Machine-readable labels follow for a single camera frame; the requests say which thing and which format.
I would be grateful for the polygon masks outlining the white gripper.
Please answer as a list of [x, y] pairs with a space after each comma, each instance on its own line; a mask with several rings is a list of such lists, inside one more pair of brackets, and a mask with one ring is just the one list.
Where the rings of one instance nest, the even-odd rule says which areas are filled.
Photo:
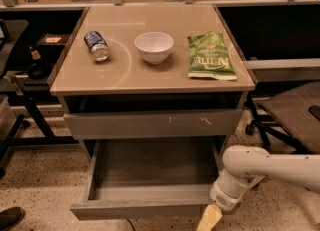
[[226, 169], [220, 171], [210, 190], [215, 205], [210, 204], [205, 208], [196, 231], [212, 231], [222, 218], [221, 210], [232, 211], [242, 201], [243, 195], [262, 179], [263, 176], [238, 177]]

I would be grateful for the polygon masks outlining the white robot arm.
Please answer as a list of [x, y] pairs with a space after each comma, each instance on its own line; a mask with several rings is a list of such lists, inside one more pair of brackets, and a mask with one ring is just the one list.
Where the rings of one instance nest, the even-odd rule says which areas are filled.
[[222, 212], [233, 210], [243, 195], [266, 177], [320, 193], [320, 156], [270, 154], [260, 147], [242, 145], [227, 148], [210, 190], [212, 203], [205, 207], [196, 231], [212, 231]]

